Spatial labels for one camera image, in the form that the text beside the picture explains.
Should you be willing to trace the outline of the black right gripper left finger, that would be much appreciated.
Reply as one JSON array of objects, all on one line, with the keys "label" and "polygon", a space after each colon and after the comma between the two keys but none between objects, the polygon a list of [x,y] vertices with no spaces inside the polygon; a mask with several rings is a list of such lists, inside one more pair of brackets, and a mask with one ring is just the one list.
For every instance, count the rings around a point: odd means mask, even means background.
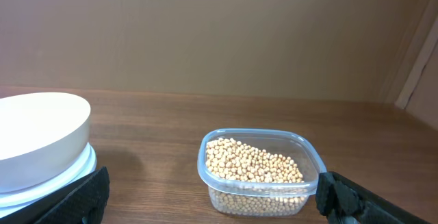
[{"label": "black right gripper left finger", "polygon": [[101,224],[110,195],[106,167],[1,218],[1,224]]}]

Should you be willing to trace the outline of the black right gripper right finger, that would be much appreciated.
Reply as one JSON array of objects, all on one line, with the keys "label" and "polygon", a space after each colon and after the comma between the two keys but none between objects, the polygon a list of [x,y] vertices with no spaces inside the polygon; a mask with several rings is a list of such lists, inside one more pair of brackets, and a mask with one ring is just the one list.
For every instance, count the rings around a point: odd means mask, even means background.
[{"label": "black right gripper right finger", "polygon": [[336,172],[319,174],[315,201],[330,224],[427,224]]}]

